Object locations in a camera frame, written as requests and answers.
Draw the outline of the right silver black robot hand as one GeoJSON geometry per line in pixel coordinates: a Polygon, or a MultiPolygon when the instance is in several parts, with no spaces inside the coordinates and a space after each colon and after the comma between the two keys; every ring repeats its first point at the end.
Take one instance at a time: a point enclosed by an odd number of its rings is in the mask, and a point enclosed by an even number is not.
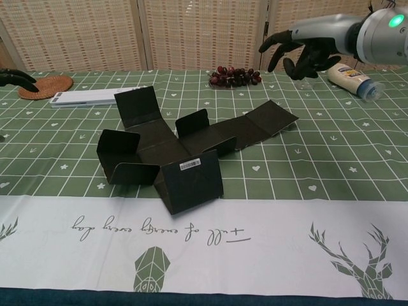
{"type": "Polygon", "coordinates": [[[362,17],[334,14],[303,19],[289,29],[269,36],[259,47],[266,52],[278,45],[267,71],[272,72],[280,59],[292,80],[317,78],[341,60],[341,55],[356,56],[356,40],[362,17]]]}

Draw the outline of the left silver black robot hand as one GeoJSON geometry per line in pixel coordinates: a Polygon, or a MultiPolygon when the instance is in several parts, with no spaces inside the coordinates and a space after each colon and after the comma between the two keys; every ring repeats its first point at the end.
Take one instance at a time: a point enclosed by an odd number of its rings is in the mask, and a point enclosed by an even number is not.
{"type": "Polygon", "coordinates": [[[18,69],[1,68],[0,69],[0,86],[16,85],[24,88],[29,92],[39,92],[35,86],[36,79],[27,73],[18,69]]]}

